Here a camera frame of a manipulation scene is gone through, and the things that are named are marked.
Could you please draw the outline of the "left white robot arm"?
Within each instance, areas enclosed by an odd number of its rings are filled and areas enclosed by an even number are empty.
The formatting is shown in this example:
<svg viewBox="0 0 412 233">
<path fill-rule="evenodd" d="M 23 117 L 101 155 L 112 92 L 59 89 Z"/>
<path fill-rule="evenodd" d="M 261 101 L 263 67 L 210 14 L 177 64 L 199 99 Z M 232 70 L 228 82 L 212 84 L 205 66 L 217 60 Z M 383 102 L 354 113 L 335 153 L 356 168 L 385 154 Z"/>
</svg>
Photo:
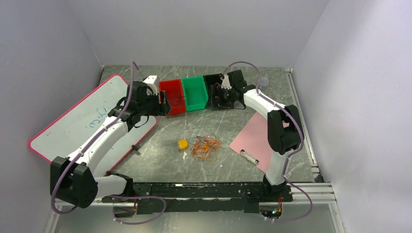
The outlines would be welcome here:
<svg viewBox="0 0 412 233">
<path fill-rule="evenodd" d="M 111 148 L 132 129 L 139 128 L 142 117 L 169 114 L 167 94 L 157 85 L 133 81 L 127 86 L 127 95 L 108 112 L 98 130 L 77 150 L 67 157 L 57 156 L 51 162 L 51 206 L 57 210 L 55 200 L 86 208 L 95 199 L 113 196 L 123 202 L 134 197 L 133 179 L 122 174 L 95 173 L 97 165 Z"/>
</svg>

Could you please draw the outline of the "black plastic bin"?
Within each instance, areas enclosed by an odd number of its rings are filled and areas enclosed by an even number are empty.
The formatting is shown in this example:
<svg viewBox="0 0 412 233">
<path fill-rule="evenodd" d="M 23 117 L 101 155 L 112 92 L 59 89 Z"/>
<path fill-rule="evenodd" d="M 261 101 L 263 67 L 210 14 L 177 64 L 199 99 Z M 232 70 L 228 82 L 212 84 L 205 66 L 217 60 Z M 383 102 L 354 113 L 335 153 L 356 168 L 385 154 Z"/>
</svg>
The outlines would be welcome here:
<svg viewBox="0 0 412 233">
<path fill-rule="evenodd" d="M 221 87 L 221 84 L 223 83 L 224 76 L 223 74 L 209 74 L 209 75 L 204 75 L 203 76 L 206 90 L 207 90 L 207 95 L 208 95 L 208 100 L 205 104 L 206 109 L 223 109 L 223 103 L 224 103 L 224 93 L 225 91 Z"/>
</svg>

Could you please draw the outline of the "green plastic bin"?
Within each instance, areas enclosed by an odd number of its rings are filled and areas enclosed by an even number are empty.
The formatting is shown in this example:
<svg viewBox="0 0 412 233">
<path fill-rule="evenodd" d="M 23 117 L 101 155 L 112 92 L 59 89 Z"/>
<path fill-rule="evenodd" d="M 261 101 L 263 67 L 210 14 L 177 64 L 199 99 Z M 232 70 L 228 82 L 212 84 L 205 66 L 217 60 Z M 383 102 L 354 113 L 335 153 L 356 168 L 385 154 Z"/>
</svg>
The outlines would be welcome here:
<svg viewBox="0 0 412 233">
<path fill-rule="evenodd" d="M 186 111 L 205 109 L 208 93 L 203 76 L 182 78 L 181 83 L 185 96 Z"/>
</svg>

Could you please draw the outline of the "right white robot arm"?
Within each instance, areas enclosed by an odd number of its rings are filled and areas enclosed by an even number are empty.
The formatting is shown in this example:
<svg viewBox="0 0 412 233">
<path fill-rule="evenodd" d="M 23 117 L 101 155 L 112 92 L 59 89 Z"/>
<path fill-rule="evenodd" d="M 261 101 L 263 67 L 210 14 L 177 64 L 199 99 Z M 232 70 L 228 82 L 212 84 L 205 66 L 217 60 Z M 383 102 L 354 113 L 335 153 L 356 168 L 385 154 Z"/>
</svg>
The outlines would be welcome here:
<svg viewBox="0 0 412 233">
<path fill-rule="evenodd" d="M 262 195 L 273 201 L 286 189 L 286 170 L 291 155 L 301 150 L 304 135 L 295 105 L 278 103 L 256 85 L 248 85 L 242 71 L 204 76 L 208 89 L 207 108 L 234 109 L 239 102 L 255 114 L 230 143 L 230 148 L 265 174 Z"/>
</svg>

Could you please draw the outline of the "red plastic bin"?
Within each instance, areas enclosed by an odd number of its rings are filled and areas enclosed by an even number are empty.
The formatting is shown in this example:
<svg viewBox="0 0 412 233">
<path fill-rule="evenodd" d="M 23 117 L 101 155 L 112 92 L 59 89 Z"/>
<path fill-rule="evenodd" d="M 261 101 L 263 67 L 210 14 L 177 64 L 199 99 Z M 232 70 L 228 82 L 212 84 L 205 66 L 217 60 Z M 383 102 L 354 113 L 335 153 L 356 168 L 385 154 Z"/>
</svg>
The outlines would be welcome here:
<svg viewBox="0 0 412 233">
<path fill-rule="evenodd" d="M 166 93 L 167 101 L 171 107 L 169 115 L 186 112 L 185 95 L 180 79 L 160 81 L 159 89 Z"/>
</svg>

